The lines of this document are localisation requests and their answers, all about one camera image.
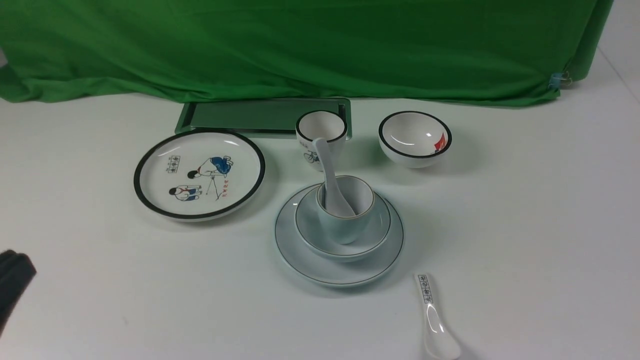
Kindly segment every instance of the saucer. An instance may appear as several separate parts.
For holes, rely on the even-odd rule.
[[[354,242],[343,245],[334,241],[320,223],[314,206],[317,189],[311,189],[300,200],[294,216],[298,234],[311,251],[332,261],[349,262],[361,260],[382,246],[391,226],[391,216],[387,203],[378,194],[374,195],[376,199],[369,225]]]
[[[294,212],[302,197],[314,186],[300,190],[280,210],[275,224],[275,244],[285,264],[306,280],[332,288],[361,286],[379,279],[396,263],[404,245],[404,229],[396,209],[385,200],[391,226],[379,250],[361,261],[337,263],[314,254],[296,230]]]
[[[244,205],[264,178],[264,156],[242,135],[200,129],[149,150],[136,168],[136,195],[149,209],[181,221],[204,221]]]

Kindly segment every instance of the black-rimmed plate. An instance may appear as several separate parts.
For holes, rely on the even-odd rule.
[[[205,221],[246,204],[263,178],[264,156],[251,140],[200,129],[151,148],[136,168],[134,187],[140,201],[156,213]]]

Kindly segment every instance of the white spoon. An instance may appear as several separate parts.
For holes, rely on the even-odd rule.
[[[354,217],[356,213],[351,209],[347,200],[344,199],[338,187],[338,182],[335,180],[329,144],[326,143],[324,138],[317,138],[314,140],[313,146],[316,148],[320,165],[324,170],[324,208],[329,214],[337,217]]]
[[[433,290],[429,285],[429,277],[427,274],[416,274],[414,278],[422,297],[424,348],[436,359],[456,360],[461,354],[460,345],[442,325],[438,311],[433,305]]]

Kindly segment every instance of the black object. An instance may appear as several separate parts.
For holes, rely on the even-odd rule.
[[[0,254],[0,336],[13,308],[35,275],[36,269],[27,255],[13,250]]]

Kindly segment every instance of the cup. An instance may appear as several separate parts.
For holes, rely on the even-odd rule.
[[[314,139],[325,138],[331,151],[331,160],[335,164],[347,140],[347,122],[336,113],[329,111],[312,111],[298,119],[296,138],[302,146],[305,161],[314,169],[322,171]]]
[[[324,207],[324,183],[317,187],[316,206],[320,224],[330,238],[335,242],[346,245],[354,242],[358,235],[365,231],[371,219],[374,218],[376,196],[362,179],[355,176],[336,176],[338,187],[347,200],[353,212],[353,217],[337,217],[329,213]]]

